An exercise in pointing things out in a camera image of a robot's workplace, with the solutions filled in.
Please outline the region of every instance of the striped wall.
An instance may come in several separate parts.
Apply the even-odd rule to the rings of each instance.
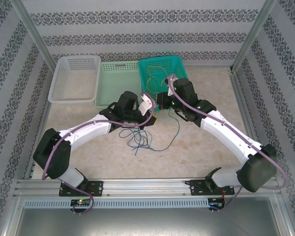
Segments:
[[[179,55],[194,65],[229,66],[264,0],[25,0],[57,61]]]
[[[0,0],[0,221],[24,177],[52,74],[8,0]]]
[[[295,229],[295,0],[279,0],[237,72],[262,143],[289,177],[283,196]]]

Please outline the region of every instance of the black mounting bracket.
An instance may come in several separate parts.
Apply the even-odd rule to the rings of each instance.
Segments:
[[[88,181],[85,192],[90,193],[93,197],[101,197],[103,193],[103,181]],[[72,188],[68,187],[64,183],[61,183],[59,190],[60,197],[84,197],[83,193],[80,193]]]
[[[191,196],[204,196],[204,195],[223,195],[223,189],[225,195],[234,195],[235,191],[233,187],[225,186],[223,188],[215,188],[214,191],[211,191],[206,186],[206,180],[204,179],[192,179],[185,181],[185,184],[190,186]]]

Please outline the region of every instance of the mint green basket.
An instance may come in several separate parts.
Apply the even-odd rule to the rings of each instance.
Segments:
[[[156,101],[160,92],[168,91],[165,79],[176,74],[179,79],[188,78],[179,56],[165,56],[140,60],[138,63],[142,90],[148,92]]]
[[[95,103],[97,109],[103,110],[111,103],[118,102],[120,95],[125,91],[135,93],[141,103],[142,88],[138,61],[102,62]]]

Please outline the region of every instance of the white basket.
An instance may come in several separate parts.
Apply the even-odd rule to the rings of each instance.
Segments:
[[[94,105],[100,70],[99,56],[68,56],[58,60],[50,86],[51,103]]]

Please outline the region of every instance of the floor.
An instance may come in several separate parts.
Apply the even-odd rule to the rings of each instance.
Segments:
[[[206,99],[217,107],[223,116],[244,132],[243,122],[235,95],[225,68],[200,69],[186,67],[199,99]],[[68,129],[98,114],[95,107],[53,104],[46,129]],[[152,147],[163,149],[177,132],[177,122],[160,111],[157,123],[147,127],[153,135]],[[204,177],[216,167],[239,165],[237,158],[213,135],[194,123],[178,118],[180,131],[169,149],[162,152],[127,146],[116,130],[99,136],[71,153],[70,164],[87,178],[169,178]],[[32,178],[41,178],[42,170],[36,165]]]

